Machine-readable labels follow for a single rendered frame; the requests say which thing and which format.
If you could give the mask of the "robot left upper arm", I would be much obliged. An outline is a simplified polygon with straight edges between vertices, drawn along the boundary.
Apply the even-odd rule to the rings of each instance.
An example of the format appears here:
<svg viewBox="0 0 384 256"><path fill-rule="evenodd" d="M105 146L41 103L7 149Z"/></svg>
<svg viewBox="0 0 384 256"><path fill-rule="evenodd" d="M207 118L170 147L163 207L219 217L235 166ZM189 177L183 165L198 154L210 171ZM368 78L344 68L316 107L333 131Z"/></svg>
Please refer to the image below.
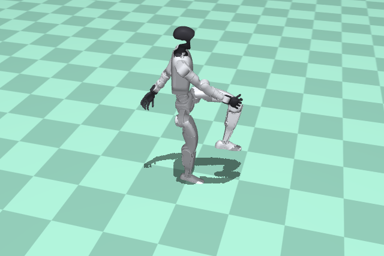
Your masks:
<svg viewBox="0 0 384 256"><path fill-rule="evenodd" d="M175 49L178 48L178 46L179 46L179 45L177 45L177 46L175 47ZM168 66L167 66L167 68L166 68L166 73L167 73L169 76L171 76L171 61L172 61L172 58L170 58L169 64L168 64Z"/></svg>

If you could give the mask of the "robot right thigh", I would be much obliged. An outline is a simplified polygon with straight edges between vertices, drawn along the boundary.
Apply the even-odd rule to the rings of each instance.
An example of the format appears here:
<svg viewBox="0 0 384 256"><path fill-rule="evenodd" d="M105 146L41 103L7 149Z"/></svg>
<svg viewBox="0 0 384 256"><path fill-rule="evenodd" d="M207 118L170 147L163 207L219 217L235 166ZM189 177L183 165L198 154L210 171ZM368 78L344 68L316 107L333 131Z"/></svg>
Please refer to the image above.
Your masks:
<svg viewBox="0 0 384 256"><path fill-rule="evenodd" d="M181 109L175 117L175 124L177 127L182 128L182 135L186 142L182 146L181 151L186 148L193 155L198 144L198 132L192 116L188 115L185 109Z"/></svg>

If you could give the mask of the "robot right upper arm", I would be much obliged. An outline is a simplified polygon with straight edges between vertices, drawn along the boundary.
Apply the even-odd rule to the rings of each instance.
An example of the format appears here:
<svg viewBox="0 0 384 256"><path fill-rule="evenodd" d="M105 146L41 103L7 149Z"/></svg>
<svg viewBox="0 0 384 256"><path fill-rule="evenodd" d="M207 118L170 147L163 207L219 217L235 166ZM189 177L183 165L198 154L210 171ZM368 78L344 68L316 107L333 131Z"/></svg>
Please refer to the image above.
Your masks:
<svg viewBox="0 0 384 256"><path fill-rule="evenodd" d="M201 85L204 83L209 84L207 79L199 80L199 77L191 70L191 68L184 62L180 61L175 65L176 72L183 78L187 79L192 85L201 90Z"/></svg>

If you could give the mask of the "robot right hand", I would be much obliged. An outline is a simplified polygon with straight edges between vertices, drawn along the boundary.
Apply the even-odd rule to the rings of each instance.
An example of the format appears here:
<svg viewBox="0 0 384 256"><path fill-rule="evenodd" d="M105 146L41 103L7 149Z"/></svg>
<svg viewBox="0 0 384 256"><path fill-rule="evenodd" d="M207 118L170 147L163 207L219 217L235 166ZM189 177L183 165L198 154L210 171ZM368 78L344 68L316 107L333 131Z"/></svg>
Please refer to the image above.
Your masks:
<svg viewBox="0 0 384 256"><path fill-rule="evenodd" d="M241 94L239 94L238 96L236 96L236 97L231 97L231 96L229 96L229 95L225 95L225 96L227 96L227 97L229 97L230 98L230 101L229 101L229 103L228 104L230 104L232 107L234 107L234 108L236 108L236 109L238 109L238 107L236 107L236 106L239 106L240 107L240 105L239 104L242 104L242 102L240 102L240 101L242 101L243 99L242 98L238 98L238 97L240 97L241 96ZM224 103L224 102L223 102ZM239 103L239 104L238 104ZM225 103L225 104L227 104L227 103Z"/></svg>

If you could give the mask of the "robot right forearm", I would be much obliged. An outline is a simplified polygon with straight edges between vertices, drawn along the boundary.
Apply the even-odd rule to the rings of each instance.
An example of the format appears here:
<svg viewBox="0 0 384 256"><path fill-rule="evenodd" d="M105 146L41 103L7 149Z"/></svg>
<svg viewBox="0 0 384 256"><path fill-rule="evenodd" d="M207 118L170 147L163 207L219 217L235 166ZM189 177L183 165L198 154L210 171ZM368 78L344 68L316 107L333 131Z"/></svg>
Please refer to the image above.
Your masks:
<svg viewBox="0 0 384 256"><path fill-rule="evenodd" d="M220 91L216 90L213 86L204 83L201 85L201 90L208 96L215 98L218 101L222 101L224 103L229 103L230 98L222 94Z"/></svg>

